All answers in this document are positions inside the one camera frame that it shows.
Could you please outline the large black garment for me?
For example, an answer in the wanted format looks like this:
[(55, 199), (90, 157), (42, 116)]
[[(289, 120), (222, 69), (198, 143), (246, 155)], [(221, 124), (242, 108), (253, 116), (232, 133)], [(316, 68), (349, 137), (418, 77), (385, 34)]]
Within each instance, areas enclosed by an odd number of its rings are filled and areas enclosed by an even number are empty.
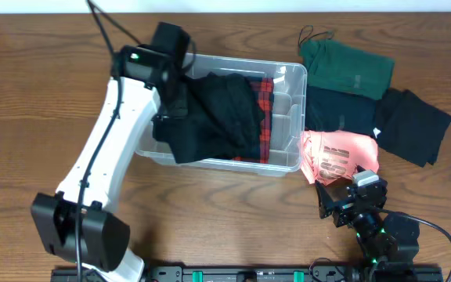
[(263, 114), (247, 77), (209, 73), (183, 80), (189, 90), (187, 116), (153, 122), (153, 138), (169, 145), (176, 163), (233, 160), (258, 145)]

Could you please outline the red plaid garment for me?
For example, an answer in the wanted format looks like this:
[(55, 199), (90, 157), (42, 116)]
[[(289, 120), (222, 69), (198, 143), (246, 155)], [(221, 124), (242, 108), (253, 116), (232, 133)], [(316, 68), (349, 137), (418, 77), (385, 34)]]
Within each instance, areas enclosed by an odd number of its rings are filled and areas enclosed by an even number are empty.
[(250, 149), (248, 152), (233, 158), (233, 160), (267, 164), (269, 162), (272, 133), (274, 82), (272, 78), (247, 77), (247, 80), (263, 114), (260, 122), (261, 132), (258, 145)]

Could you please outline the clear plastic storage bin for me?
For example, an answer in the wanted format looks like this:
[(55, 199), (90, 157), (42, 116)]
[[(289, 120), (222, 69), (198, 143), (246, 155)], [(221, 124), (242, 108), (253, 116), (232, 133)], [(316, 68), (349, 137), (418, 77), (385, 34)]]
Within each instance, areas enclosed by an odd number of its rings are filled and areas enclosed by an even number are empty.
[(190, 61), (194, 62), (193, 68), (186, 75), (194, 79), (209, 73), (237, 73), (251, 78), (271, 78), (274, 82), (274, 100), (269, 161), (266, 164), (209, 158), (189, 165), (276, 177), (296, 172), (300, 168), (299, 145), (301, 134), (305, 130), (305, 67), (299, 63), (188, 53), (184, 63)]

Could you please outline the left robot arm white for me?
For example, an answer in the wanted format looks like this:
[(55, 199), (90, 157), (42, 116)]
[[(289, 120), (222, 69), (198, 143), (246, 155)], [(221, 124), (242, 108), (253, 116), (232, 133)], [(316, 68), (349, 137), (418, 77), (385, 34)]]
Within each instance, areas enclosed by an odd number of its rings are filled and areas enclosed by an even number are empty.
[(182, 79), (192, 44), (181, 27), (160, 22), (150, 44), (114, 53), (105, 102), (82, 152), (56, 192), (38, 193), (31, 205), (45, 250), (76, 265), (53, 270), (53, 281), (142, 280), (144, 261), (129, 248), (130, 227), (115, 212), (146, 127), (188, 114)]

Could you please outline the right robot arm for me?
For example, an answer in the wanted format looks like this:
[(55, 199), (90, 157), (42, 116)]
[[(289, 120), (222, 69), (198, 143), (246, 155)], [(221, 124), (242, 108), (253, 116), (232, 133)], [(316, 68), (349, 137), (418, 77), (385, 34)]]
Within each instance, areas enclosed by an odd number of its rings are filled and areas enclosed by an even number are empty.
[(375, 174), (353, 176), (345, 187), (347, 197), (338, 201), (327, 188), (315, 182), (319, 200), (319, 217), (331, 216), (334, 225), (347, 226), (356, 232), (356, 240), (365, 262), (361, 269), (345, 275), (349, 281), (418, 281), (413, 259), (420, 247), (419, 222), (404, 213), (387, 211), (381, 218), (387, 200), (387, 182)]

